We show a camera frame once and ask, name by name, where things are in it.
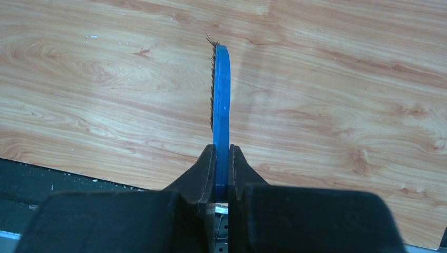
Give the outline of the blue hand brush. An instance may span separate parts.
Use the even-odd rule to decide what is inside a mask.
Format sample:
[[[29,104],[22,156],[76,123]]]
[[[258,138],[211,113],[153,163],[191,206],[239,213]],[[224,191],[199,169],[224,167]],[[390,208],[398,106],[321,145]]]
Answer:
[[[211,116],[212,140],[216,148],[215,190],[216,201],[228,199],[228,156],[230,147],[230,100],[231,65],[228,49],[225,45],[207,36],[213,46],[211,74]]]

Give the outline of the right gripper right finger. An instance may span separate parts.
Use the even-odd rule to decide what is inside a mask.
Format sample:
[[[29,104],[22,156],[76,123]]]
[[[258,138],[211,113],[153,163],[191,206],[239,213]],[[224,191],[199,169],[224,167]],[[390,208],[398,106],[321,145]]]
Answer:
[[[248,237],[248,209],[244,189],[248,184],[268,185],[247,162],[241,148],[232,144],[228,158],[228,251],[252,252]]]

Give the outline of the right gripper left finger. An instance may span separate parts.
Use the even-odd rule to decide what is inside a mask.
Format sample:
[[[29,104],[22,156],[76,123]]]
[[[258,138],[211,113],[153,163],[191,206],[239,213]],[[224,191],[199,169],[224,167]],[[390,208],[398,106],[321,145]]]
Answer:
[[[172,252],[214,252],[216,148],[207,145],[197,161],[165,190],[179,194]]]

